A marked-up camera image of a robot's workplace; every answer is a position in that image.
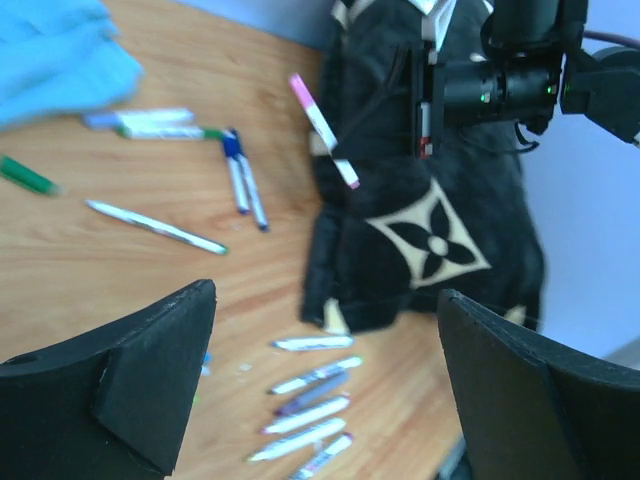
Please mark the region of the pink end marker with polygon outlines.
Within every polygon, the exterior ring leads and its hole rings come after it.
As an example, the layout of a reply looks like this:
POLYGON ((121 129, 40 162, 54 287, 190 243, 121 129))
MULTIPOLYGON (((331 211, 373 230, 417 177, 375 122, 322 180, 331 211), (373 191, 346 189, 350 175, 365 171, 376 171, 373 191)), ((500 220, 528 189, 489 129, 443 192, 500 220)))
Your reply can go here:
POLYGON ((351 163, 347 159, 335 158, 333 156, 332 151, 337 145, 337 138, 302 77, 298 73, 293 74, 289 79, 289 84, 316 134, 326 147, 327 155, 330 156, 344 182, 351 189, 358 188, 360 185, 359 177, 351 163))

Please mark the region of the pink cap marker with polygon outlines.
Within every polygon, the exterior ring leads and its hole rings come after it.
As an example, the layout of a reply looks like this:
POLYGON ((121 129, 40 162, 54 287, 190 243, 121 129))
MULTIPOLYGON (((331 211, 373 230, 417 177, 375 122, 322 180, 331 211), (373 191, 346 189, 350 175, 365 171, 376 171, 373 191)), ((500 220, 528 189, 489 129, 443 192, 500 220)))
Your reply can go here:
POLYGON ((345 410, 351 403, 348 396, 340 395, 315 404, 298 412, 277 417, 262 429, 263 434, 284 434, 311 424, 322 418, 345 410))

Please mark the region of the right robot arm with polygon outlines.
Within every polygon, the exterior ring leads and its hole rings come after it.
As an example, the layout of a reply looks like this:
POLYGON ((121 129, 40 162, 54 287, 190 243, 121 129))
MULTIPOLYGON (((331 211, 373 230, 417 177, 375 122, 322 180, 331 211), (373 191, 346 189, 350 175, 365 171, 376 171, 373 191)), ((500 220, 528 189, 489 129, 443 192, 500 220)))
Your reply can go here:
POLYGON ((559 108, 639 143, 639 45, 585 29, 585 1, 497 1, 480 30, 481 61, 440 51, 453 1, 424 1, 412 53, 413 142, 433 155, 447 128, 511 121, 541 135, 559 108))

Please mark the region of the dark green cap marker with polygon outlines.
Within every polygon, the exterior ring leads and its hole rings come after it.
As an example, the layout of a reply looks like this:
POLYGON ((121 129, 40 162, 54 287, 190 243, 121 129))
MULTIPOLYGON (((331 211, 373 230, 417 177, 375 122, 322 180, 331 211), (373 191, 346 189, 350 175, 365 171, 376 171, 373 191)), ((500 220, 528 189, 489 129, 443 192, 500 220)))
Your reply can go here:
POLYGON ((145 229, 152 233, 174 239, 176 241, 217 255, 226 255, 229 253, 229 249, 226 246, 216 241, 196 235, 194 233, 185 231, 173 225, 141 215, 139 213, 109 205, 97 200, 86 200, 85 203, 87 206, 103 215, 145 229))

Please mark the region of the dark blue marker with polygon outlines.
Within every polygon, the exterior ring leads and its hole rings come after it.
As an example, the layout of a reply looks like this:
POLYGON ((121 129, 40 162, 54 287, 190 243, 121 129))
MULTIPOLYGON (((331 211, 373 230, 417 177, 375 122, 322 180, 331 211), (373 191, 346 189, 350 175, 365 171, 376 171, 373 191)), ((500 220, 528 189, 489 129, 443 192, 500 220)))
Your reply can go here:
POLYGON ((249 194, 249 199, 251 201, 254 218, 256 220, 258 228, 262 232, 269 232, 269 221, 264 211, 262 200, 258 191, 251 165, 249 163, 249 159, 244 153, 241 137, 236 129, 230 128, 229 132, 235 137, 235 142, 237 143, 235 158, 239 161, 243 172, 243 177, 247 187, 247 192, 249 194))

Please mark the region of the grey marker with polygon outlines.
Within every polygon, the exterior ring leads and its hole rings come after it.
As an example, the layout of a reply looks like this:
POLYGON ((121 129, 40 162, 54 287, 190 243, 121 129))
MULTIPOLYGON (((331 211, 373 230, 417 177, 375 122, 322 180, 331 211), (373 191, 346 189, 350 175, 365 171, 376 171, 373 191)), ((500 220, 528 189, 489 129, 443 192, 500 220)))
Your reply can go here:
POLYGON ((322 381, 318 385, 312 386, 306 391, 293 397, 290 401, 276 409, 274 411, 274 414, 276 416, 291 415, 303 409, 304 407, 307 407, 324 395, 332 392, 333 390, 344 384, 349 378, 350 373, 347 371, 335 374, 322 381))

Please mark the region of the peach cap marker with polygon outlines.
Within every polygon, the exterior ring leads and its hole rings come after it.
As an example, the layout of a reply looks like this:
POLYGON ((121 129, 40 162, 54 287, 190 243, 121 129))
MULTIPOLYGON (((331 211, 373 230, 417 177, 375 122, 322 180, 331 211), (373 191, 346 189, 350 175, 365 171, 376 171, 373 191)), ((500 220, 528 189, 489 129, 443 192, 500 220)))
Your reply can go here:
POLYGON ((346 426, 342 418, 331 418, 317 425, 306 428, 293 435, 265 445, 261 450, 247 458, 248 462, 270 461, 300 450, 320 440, 339 433, 346 426))

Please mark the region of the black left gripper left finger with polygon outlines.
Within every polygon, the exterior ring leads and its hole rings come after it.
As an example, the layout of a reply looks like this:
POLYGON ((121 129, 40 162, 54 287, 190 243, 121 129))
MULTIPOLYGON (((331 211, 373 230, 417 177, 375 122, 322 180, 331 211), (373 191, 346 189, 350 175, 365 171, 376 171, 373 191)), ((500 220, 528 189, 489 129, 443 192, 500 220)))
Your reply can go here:
POLYGON ((216 312, 197 280, 1 365, 4 479, 164 479, 175 471, 216 312))

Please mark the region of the dark green pen cap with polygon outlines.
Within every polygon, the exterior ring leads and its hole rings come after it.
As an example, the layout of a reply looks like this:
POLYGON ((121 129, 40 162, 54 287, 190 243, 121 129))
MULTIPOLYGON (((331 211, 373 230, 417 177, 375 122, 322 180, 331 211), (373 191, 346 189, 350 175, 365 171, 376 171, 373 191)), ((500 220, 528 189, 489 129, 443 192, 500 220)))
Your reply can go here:
POLYGON ((1 176, 29 191, 46 196, 59 196, 61 187, 9 156, 1 157, 1 176))

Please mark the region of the teal pen cap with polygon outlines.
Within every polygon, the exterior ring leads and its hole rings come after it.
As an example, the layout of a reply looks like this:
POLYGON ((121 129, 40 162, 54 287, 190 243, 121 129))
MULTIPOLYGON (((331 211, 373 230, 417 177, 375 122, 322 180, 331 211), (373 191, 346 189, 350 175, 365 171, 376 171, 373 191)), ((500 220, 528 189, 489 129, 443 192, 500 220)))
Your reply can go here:
POLYGON ((209 376, 211 374, 211 369, 210 369, 210 363, 212 361, 212 355, 210 352, 207 352, 205 354, 204 360, 203 360, 203 364, 201 366, 201 375, 202 376, 209 376))

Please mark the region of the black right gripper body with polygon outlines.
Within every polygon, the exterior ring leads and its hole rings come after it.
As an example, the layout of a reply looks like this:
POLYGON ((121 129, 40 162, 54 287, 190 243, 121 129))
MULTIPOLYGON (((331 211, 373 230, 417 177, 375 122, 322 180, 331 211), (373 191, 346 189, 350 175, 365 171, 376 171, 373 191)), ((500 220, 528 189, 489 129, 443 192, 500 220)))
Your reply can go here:
POLYGON ((429 158, 444 131, 510 122, 543 134, 553 118, 562 54, 543 49, 474 62, 449 61, 425 42, 411 51, 412 142, 415 154, 429 158))

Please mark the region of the purple cap marker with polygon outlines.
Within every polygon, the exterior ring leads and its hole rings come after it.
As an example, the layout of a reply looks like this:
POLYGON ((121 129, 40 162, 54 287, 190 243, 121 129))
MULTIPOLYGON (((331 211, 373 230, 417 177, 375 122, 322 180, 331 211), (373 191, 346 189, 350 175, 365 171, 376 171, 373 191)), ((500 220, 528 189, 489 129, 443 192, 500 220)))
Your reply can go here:
POLYGON ((333 441, 330 445, 318 452, 305 464, 295 470, 289 477, 289 480, 307 480, 314 477, 323 467, 330 461, 335 459, 339 454, 344 452, 353 444, 353 435, 344 433, 333 441))

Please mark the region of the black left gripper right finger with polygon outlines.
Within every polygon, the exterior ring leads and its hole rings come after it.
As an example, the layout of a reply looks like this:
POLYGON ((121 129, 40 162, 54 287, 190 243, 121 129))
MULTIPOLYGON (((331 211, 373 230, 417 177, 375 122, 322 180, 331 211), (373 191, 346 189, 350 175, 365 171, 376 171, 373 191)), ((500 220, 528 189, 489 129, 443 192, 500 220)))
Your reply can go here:
POLYGON ((639 373, 454 290, 439 335, 475 479, 636 479, 639 373))

